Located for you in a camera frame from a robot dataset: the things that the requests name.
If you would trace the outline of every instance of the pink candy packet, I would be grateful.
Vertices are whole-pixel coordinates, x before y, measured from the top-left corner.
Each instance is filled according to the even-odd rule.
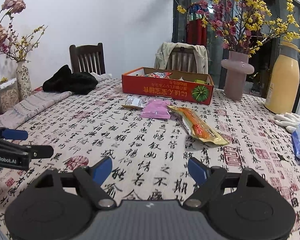
[[[148,101],[146,107],[142,110],[140,117],[170,119],[170,114],[167,108],[170,101],[163,101],[159,99],[151,99]]]

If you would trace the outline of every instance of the green pumpkin print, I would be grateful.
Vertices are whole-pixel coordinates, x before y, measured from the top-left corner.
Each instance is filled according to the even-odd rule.
[[[206,86],[196,86],[192,90],[192,97],[197,102],[203,102],[205,101],[209,96],[209,89],[206,88]]]

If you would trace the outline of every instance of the black cloth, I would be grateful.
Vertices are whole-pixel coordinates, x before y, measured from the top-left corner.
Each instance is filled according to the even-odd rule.
[[[88,72],[71,73],[68,65],[61,67],[52,78],[43,83],[45,92],[66,92],[86,95],[94,90],[98,81]]]

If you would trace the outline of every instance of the calligraphy tablecloth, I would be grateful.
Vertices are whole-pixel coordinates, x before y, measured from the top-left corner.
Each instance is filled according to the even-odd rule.
[[[209,106],[171,100],[194,109],[230,141],[209,148],[189,137],[173,115],[169,120],[145,119],[140,111],[123,108],[127,94],[122,93],[121,80],[107,80],[97,88],[86,96],[63,99],[19,127],[29,133],[22,144],[52,145],[55,153],[51,159],[32,160],[28,171],[0,168],[0,229],[8,238],[5,209],[47,168],[68,172],[109,156],[113,170],[102,188],[117,203],[122,199],[183,202],[198,188],[187,170],[193,156],[229,172],[255,169],[294,207],[297,220],[290,239],[300,239],[300,162],[293,155],[290,134],[274,124],[264,99],[244,95],[234,102],[214,90]]]

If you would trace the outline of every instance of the beige jacket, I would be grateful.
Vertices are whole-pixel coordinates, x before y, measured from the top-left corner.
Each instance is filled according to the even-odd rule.
[[[166,69],[168,58],[174,48],[194,49],[197,64],[197,73],[208,74],[208,55],[205,46],[190,45],[185,43],[164,42],[155,54],[154,68]]]

